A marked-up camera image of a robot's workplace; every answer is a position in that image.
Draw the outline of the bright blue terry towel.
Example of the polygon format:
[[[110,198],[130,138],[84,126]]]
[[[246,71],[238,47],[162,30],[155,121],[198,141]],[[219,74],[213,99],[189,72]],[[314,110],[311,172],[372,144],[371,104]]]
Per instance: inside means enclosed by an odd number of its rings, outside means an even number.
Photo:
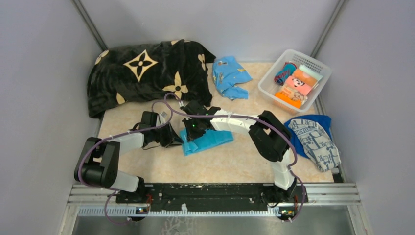
[[[201,137],[188,141],[186,129],[184,129],[180,132],[180,137],[184,141],[182,149],[185,156],[205,151],[234,140],[231,132],[214,130],[206,130]]]

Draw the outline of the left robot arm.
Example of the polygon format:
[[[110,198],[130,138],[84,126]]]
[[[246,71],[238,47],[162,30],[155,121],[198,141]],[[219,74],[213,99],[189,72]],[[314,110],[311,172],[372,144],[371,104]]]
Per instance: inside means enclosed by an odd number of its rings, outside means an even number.
[[[165,112],[145,111],[141,121],[122,135],[108,140],[88,138],[75,167],[74,179],[88,186],[114,189],[129,201],[142,202],[148,196],[144,179],[120,171],[119,158],[152,142],[165,148],[182,145],[184,141],[166,118]]]

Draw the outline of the light blue patterned cloth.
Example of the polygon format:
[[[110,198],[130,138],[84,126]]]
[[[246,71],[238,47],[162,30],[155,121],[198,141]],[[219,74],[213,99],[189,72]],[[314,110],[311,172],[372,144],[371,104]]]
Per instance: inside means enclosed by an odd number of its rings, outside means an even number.
[[[247,90],[238,87],[252,81],[249,73],[237,62],[234,56],[225,56],[212,65],[212,79],[216,90],[229,100],[248,99]]]

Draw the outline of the aluminium frame rail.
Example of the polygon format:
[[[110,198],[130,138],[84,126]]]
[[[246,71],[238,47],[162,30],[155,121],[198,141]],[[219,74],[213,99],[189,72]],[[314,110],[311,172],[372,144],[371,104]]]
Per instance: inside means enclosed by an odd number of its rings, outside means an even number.
[[[357,187],[352,184],[305,184],[307,198],[303,204],[306,206],[358,206],[361,204]],[[210,202],[208,209],[191,205],[190,202],[170,200],[161,206],[152,202],[146,203],[116,203],[112,191],[107,189],[93,189],[74,185],[67,202],[68,206],[79,206],[80,216],[109,217],[281,217],[283,212],[293,208],[294,203],[281,202],[270,207],[260,200],[252,197],[242,199],[247,208],[232,206],[226,202],[223,206],[219,202]]]

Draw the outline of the black blanket with beige flowers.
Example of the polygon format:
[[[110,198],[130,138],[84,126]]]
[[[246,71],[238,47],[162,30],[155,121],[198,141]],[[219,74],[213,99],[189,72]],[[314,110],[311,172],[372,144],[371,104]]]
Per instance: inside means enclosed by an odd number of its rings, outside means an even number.
[[[113,47],[96,58],[87,81],[88,115],[101,117],[126,102],[148,102],[174,93],[210,106],[208,63],[215,55],[184,39]]]

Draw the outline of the striped rolled towel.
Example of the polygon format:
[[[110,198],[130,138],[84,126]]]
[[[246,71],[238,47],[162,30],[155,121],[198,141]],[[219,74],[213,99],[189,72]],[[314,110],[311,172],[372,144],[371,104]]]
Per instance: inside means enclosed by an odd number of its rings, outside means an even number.
[[[282,69],[274,77],[275,83],[280,86],[284,85],[287,78],[291,76],[296,69],[297,66],[294,63],[285,62]]]

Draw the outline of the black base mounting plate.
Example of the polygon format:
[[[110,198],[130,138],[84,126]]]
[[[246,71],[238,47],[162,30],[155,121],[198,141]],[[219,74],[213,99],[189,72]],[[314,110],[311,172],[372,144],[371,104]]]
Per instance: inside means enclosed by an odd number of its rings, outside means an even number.
[[[283,203],[308,202],[300,185],[284,191],[272,183],[151,183],[136,192],[121,191],[118,204],[143,203],[152,212],[265,212]]]

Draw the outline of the white blue printed towel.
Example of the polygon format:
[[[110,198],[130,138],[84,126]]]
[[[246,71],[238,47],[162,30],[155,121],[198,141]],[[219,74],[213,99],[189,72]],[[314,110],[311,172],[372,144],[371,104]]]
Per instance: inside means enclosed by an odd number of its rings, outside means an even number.
[[[291,120],[288,127],[294,131],[306,156],[320,172],[331,171],[341,164],[337,146],[319,123],[298,118]]]

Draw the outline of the pink panda rolled towel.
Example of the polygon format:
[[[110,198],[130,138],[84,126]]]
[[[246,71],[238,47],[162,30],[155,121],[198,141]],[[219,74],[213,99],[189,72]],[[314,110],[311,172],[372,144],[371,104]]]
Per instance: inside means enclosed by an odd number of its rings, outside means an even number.
[[[304,82],[294,78],[293,76],[289,76],[286,79],[284,84],[287,85],[290,88],[295,89],[296,91],[298,91],[302,95],[308,95],[313,90],[312,87],[310,87],[307,84],[305,84]]]

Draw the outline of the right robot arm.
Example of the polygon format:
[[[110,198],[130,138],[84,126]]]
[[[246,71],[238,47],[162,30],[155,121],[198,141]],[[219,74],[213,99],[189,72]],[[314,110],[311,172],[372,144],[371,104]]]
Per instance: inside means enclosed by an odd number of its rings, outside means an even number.
[[[219,107],[206,107],[197,101],[181,105],[188,142],[200,141],[213,132],[231,132],[249,136],[259,154],[271,163],[276,197],[288,202],[295,195],[297,181],[289,172],[290,132],[270,111],[256,116],[228,112]]]

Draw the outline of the mint green rolled towel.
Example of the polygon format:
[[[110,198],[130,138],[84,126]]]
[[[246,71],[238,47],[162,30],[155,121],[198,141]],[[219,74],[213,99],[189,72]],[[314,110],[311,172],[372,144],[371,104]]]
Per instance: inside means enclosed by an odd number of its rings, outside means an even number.
[[[311,68],[307,67],[306,65],[300,65],[299,69],[309,76],[315,78],[317,81],[320,81],[323,78],[323,75],[313,71]]]

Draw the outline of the orange bear rolled towel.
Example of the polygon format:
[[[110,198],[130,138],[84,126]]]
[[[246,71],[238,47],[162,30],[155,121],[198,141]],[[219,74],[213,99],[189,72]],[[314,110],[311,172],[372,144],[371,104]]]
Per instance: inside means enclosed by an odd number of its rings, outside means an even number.
[[[285,85],[282,86],[277,93],[275,93],[275,97],[295,108],[300,108],[308,100],[306,95],[303,95],[294,88]]]

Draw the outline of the white plastic basket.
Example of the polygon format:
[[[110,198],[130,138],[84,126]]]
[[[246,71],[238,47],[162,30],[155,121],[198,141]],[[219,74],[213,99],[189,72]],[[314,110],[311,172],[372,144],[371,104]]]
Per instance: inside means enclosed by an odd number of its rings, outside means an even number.
[[[322,62],[293,49],[277,59],[258,83],[265,98],[291,114],[306,112],[332,74]]]

